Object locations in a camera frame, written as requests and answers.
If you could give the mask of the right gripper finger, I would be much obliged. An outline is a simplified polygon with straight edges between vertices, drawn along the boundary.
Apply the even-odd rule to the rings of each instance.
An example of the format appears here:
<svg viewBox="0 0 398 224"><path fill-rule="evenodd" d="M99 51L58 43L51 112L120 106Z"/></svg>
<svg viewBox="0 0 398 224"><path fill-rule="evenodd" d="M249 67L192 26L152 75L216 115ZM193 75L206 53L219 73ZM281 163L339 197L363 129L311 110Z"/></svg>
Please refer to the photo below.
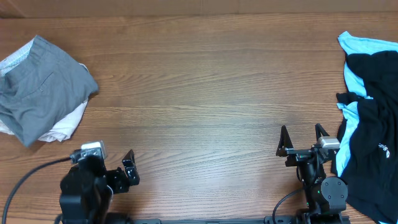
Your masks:
<svg viewBox="0 0 398 224"><path fill-rule="evenodd" d="M294 147L290 139L289 133L287 131L287 128L285 125L283 125L280 130L280 139L279 139L279 144L277 146L276 155L287 156L288 155L287 151L292 150L293 148Z"/></svg>
<svg viewBox="0 0 398 224"><path fill-rule="evenodd" d="M316 140L320 140L322 137L328 137L329 134L325 131L323 126L320 123L317 123L315 125L315 134L316 134Z"/></svg>

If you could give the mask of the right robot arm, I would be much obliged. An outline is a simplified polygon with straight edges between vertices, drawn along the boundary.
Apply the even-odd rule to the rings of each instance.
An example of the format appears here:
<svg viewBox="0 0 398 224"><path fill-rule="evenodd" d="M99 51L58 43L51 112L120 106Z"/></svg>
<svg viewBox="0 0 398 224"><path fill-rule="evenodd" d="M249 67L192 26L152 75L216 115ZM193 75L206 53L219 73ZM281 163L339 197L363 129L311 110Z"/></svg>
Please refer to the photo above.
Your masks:
<svg viewBox="0 0 398 224"><path fill-rule="evenodd" d="M286 158L287 167L295 167L302 187L280 199L272 211L272 222L278 223L276 215L280 205L293 195L305 194L307 207L299 209L289 218L289 223L349 223L346 210L348 186L341 178L328 177L323 164L331 161L340 148L336 137L330 136L320 124L315 125L316 143L308 149L295 149L286 126L280 129L276 155Z"/></svg>

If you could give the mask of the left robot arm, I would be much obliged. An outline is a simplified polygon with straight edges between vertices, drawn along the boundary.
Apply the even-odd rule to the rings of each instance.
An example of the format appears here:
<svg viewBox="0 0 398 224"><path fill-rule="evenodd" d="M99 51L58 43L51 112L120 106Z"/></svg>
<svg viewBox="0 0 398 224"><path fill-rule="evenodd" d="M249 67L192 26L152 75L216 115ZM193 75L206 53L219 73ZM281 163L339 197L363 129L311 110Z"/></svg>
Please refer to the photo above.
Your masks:
<svg viewBox="0 0 398 224"><path fill-rule="evenodd" d="M70 155L73 167L60 182L62 213L55 223L71 224L131 224L124 213L109 213L115 194L126 193L138 185L134 152L130 150L122 159L124 168L107 170L100 148L78 149Z"/></svg>

